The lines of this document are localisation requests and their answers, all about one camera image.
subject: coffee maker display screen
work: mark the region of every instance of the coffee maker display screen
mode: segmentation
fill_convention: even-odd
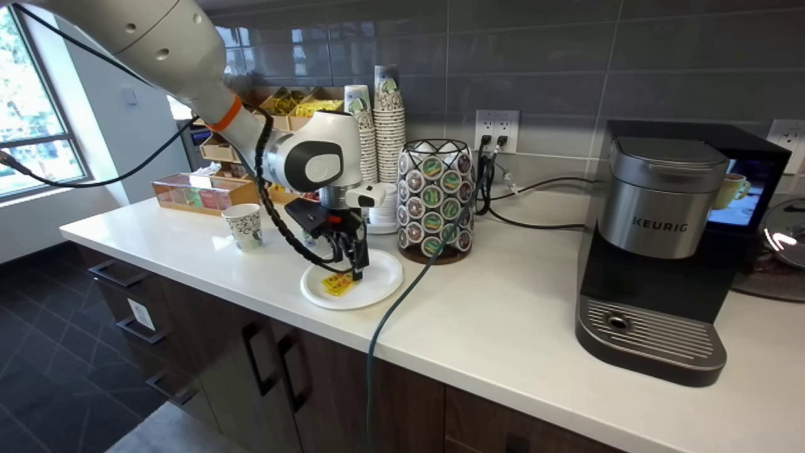
[[[771,161],[729,157],[726,182],[712,200],[707,222],[747,227],[766,185],[771,182],[771,176]]]

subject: black cable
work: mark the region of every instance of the black cable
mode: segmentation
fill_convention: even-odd
[[[334,269],[327,264],[327,259],[323,259],[319,253],[310,250],[298,235],[294,230],[282,222],[280,211],[275,208],[275,200],[268,190],[268,177],[264,177],[264,170],[261,170],[261,157],[264,157],[264,147],[270,143],[270,136],[271,136],[271,126],[275,126],[275,117],[271,116],[264,116],[268,122],[260,132],[260,141],[258,141],[258,147],[254,147],[254,182],[258,182],[258,190],[260,190],[260,200],[261,205],[268,208],[268,213],[271,216],[275,227],[280,228],[280,234],[284,235],[284,242],[298,250],[302,253],[308,262],[327,269],[327,271],[334,271],[334,273],[347,273],[349,269]]]
[[[489,213],[494,203],[494,182],[495,182],[495,161],[498,152],[485,152],[485,146],[480,143],[479,151],[479,194],[480,194],[480,208],[475,208],[479,216]]]
[[[448,242],[454,242],[456,230],[471,218],[471,213],[475,211],[475,200],[479,200],[479,190],[480,182],[475,182],[471,200],[463,205],[460,216],[454,222],[450,230],[443,235],[443,242],[439,244],[435,253],[426,262],[426,267],[421,269],[421,273],[405,286],[405,291],[392,302],[392,306],[385,310],[385,313],[380,317],[373,339],[371,339],[371,349],[367,349],[367,366],[365,366],[365,378],[367,378],[367,396],[365,396],[365,447],[367,453],[376,453],[376,349],[377,349],[377,339],[380,331],[385,327],[385,321],[399,312],[399,306],[405,302],[405,297],[422,281],[422,276],[430,271],[430,267],[435,264],[435,259],[441,259],[443,249]]]
[[[136,170],[147,167],[153,157],[160,157],[160,152],[163,152],[186,128],[193,126],[199,116],[193,116],[188,122],[183,122],[166,143],[162,143],[147,161],[141,161],[138,166],[133,166],[131,170],[117,176],[117,177],[105,177],[105,181],[85,181],[85,182],[63,182],[63,181],[50,181],[50,177],[43,177],[39,174],[32,174],[27,166],[22,166],[17,157],[14,157],[11,152],[0,157],[0,162],[46,182],[46,185],[55,185],[55,189],[95,189],[95,185],[109,185],[109,182],[119,182],[129,176],[133,176]]]
[[[105,60],[109,65],[114,65],[114,68],[119,68],[119,69],[129,73],[131,77],[141,79],[144,84],[152,84],[147,77],[141,77],[141,74],[138,74],[138,73],[133,73],[131,68],[122,65],[119,60],[114,60],[114,58],[109,58],[109,54],[98,52],[95,48],[90,48],[90,45],[85,45],[85,42],[77,40],[73,34],[66,34],[63,30],[54,26],[50,23],[46,23],[43,18],[39,18],[35,11],[31,11],[26,4],[14,1],[14,8],[15,8],[15,9],[20,9],[22,14],[27,14],[31,20],[35,20],[39,24],[49,26],[50,33],[61,34],[61,38],[63,38],[63,40],[69,40],[70,45],[77,45],[77,48],[80,48],[80,49],[85,49],[85,52],[90,52],[90,54],[95,54],[95,58]]]
[[[554,182],[593,182],[593,177],[585,177],[585,176],[557,176],[557,177],[544,177],[544,181],[528,182],[528,185],[524,185],[519,194],[526,194],[526,190],[534,190],[534,189],[541,189],[541,185],[554,185]]]
[[[489,213],[494,213],[498,222],[519,227],[519,228],[552,228],[552,230],[558,230],[558,228],[587,228],[587,223],[526,223],[526,222],[515,222],[515,218],[500,216],[495,208],[489,208]]]

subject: coffee maker drip tray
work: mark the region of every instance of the coffee maker drip tray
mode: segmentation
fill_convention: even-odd
[[[692,386],[712,384],[728,364],[728,349],[709,321],[585,294],[576,336],[604,361]]]

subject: coffee machine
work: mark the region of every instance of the coffee machine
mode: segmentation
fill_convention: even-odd
[[[607,122],[580,259],[580,342],[612,364],[712,384],[728,364],[714,318],[788,155],[734,126]]]

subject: robotic arm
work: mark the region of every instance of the robotic arm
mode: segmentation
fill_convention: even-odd
[[[270,121],[246,110],[224,84],[221,38],[193,0],[32,0],[32,4],[77,23],[129,68],[188,102],[246,166],[264,152],[261,170],[270,181],[294,190],[319,190],[318,213],[314,205],[294,205],[290,213],[310,234],[326,234],[334,259],[346,250],[352,273],[361,276],[367,267],[361,208],[382,194],[362,185],[358,122],[349,116],[314,112],[298,132],[271,130],[268,147],[258,147]]]

